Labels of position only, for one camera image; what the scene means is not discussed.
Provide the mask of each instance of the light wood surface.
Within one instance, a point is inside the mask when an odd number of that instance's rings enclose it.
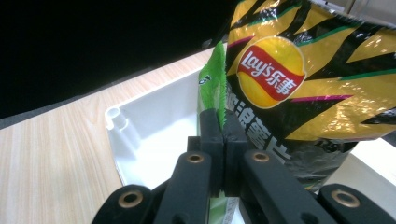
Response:
[[[0,130],[0,223],[91,223],[121,187],[106,109],[202,68],[211,51]]]

